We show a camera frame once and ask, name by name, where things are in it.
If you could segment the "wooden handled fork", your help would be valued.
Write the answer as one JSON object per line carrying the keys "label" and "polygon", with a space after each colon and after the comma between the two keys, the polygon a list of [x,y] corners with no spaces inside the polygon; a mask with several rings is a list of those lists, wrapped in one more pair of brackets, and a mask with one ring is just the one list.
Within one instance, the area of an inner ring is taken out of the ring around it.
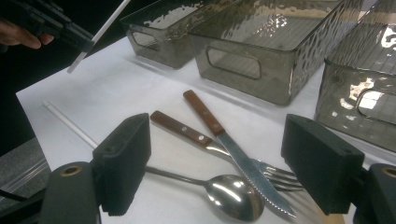
{"label": "wooden handled fork", "polygon": [[[230,163],[233,163],[231,155],[227,152],[224,146],[209,136],[204,135],[203,133],[194,130],[188,125],[165,115],[161,111],[153,112],[150,115],[150,119],[154,123],[162,126],[165,130],[173,132],[179,137],[185,138],[192,144],[200,147],[202,150],[221,157]],[[304,189],[302,184],[297,180],[297,177],[294,173],[276,168],[275,166],[264,161],[256,159],[252,159],[252,161],[277,190],[297,191]]]}

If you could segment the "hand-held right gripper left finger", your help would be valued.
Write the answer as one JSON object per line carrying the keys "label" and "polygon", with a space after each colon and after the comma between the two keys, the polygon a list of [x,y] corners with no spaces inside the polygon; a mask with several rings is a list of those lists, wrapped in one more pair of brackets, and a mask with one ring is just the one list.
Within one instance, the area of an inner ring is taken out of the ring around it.
{"label": "hand-held right gripper left finger", "polygon": [[92,153],[99,204],[123,216],[134,200],[151,155],[149,114],[125,119]]}

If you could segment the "grey mesh tray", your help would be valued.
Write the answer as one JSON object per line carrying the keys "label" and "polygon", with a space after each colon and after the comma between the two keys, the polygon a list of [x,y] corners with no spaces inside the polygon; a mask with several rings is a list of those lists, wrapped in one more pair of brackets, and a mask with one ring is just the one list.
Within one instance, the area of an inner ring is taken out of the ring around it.
{"label": "grey mesh tray", "polygon": [[211,13],[213,0],[157,0],[122,18],[137,56],[178,69],[190,61],[189,31]]}
{"label": "grey mesh tray", "polygon": [[289,105],[364,0],[239,0],[189,31],[201,77]]}

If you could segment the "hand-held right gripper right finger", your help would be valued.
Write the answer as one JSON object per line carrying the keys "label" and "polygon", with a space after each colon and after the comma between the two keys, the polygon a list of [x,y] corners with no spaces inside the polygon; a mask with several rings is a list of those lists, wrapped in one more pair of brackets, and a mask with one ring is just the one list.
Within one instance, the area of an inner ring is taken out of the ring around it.
{"label": "hand-held right gripper right finger", "polygon": [[349,210],[349,184],[362,168],[361,151],[312,119],[288,114],[281,156],[324,214]]}

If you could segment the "wooden handled steak knife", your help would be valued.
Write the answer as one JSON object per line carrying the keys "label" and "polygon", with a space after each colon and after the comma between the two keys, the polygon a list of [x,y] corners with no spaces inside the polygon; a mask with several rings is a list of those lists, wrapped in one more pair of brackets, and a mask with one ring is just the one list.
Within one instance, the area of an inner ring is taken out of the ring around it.
{"label": "wooden handled steak knife", "polygon": [[205,123],[210,132],[212,132],[224,146],[238,169],[247,178],[248,182],[261,194],[261,196],[278,211],[290,217],[296,217],[295,212],[284,197],[278,193],[245,151],[231,138],[197,94],[193,90],[189,90],[185,91],[183,96]]}

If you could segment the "metal spoon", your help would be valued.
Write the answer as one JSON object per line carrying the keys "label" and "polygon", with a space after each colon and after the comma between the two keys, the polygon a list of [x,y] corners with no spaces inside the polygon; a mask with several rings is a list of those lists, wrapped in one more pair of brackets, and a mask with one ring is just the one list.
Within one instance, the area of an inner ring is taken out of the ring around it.
{"label": "metal spoon", "polygon": [[149,166],[146,167],[146,172],[202,186],[208,200],[215,207],[223,214],[241,221],[255,221],[264,211],[260,193],[238,175],[217,175],[208,180],[200,180]]}

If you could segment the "clear straw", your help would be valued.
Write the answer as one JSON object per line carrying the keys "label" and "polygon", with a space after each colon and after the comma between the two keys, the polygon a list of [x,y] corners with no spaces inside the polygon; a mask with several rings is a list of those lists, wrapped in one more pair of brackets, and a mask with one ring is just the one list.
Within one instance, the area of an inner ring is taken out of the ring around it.
{"label": "clear straw", "polygon": [[53,116],[60,120],[66,127],[68,127],[75,135],[77,135],[92,149],[96,149],[98,147],[98,144],[89,135],[87,135],[81,128],[79,128],[73,120],[67,117],[53,103],[51,103],[50,101],[44,101],[43,106],[46,107]]}

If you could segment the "metal floor rail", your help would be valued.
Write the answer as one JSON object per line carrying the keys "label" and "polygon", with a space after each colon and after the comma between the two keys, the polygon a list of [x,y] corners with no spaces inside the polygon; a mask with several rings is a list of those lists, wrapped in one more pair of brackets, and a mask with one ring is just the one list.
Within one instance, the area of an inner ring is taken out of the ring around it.
{"label": "metal floor rail", "polygon": [[30,194],[43,189],[50,176],[50,167],[45,159],[22,163],[0,173],[0,189],[11,192]]}

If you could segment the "clear grey plastic bin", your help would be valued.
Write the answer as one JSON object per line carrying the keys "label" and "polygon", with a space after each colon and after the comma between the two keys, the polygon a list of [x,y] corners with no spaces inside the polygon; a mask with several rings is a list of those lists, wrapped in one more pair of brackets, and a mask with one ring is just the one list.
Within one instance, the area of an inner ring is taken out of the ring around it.
{"label": "clear grey plastic bin", "polygon": [[396,0],[377,0],[325,59],[315,120],[396,153]]}

